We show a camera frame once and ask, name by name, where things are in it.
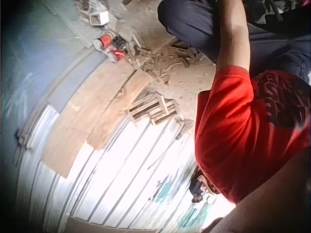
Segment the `red t-shirt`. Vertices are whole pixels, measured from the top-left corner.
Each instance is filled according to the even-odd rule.
[[[250,79],[228,66],[199,94],[196,160],[229,201],[240,202],[310,146],[310,89],[280,70]]]

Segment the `black graphic print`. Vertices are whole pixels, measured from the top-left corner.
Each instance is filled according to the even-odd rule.
[[[310,116],[311,87],[302,79],[284,79],[273,73],[255,78],[254,96],[266,103],[267,120],[284,128],[302,128]]]

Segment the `dark pants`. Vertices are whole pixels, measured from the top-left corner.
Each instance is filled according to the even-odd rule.
[[[248,23],[250,75],[284,70],[309,82],[311,69],[311,11],[298,8],[269,25]],[[220,48],[219,11],[215,0],[164,0],[158,17],[167,32],[199,49],[214,63]]]

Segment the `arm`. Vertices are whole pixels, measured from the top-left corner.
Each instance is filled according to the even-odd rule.
[[[220,6],[221,47],[217,71],[235,65],[249,70],[250,44],[242,0],[218,0]]]

